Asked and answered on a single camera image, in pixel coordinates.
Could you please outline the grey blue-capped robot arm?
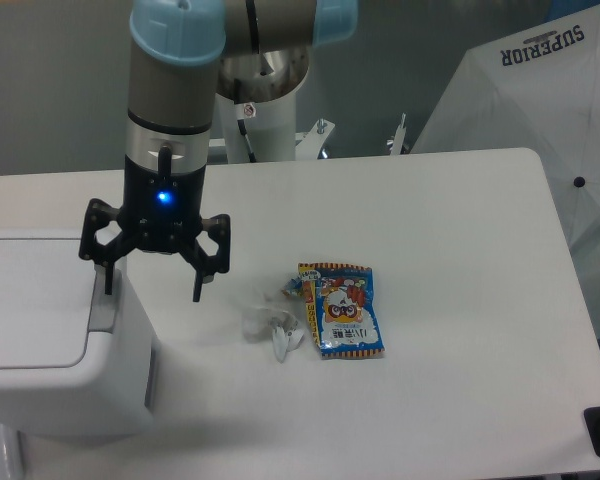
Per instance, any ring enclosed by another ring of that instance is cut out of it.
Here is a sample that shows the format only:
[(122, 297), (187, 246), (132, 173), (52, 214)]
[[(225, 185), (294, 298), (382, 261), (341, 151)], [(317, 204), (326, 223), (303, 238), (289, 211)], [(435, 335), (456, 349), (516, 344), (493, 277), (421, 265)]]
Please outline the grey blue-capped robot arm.
[(123, 201), (89, 202), (79, 247), (105, 294), (134, 250), (181, 256), (195, 292), (228, 272), (231, 220), (200, 213), (222, 61), (342, 41), (357, 23), (354, 1), (134, 3)]

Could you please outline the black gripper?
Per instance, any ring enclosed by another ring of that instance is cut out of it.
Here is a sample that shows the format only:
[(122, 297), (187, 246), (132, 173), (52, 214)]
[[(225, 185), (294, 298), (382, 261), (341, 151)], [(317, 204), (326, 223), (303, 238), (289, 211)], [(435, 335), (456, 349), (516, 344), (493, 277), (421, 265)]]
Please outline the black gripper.
[[(200, 301), (202, 286), (210, 283), (216, 273), (229, 271), (230, 216), (202, 219), (200, 215), (205, 173), (202, 167), (162, 177), (126, 158), (120, 210), (98, 198), (89, 201), (78, 255), (104, 269), (106, 295), (113, 294), (115, 264), (128, 255), (129, 247), (164, 254), (179, 252), (195, 270), (193, 302)], [(118, 223), (120, 233), (106, 244), (100, 243), (97, 233), (112, 222)], [(214, 255), (200, 246), (197, 237), (201, 233), (216, 243)]]

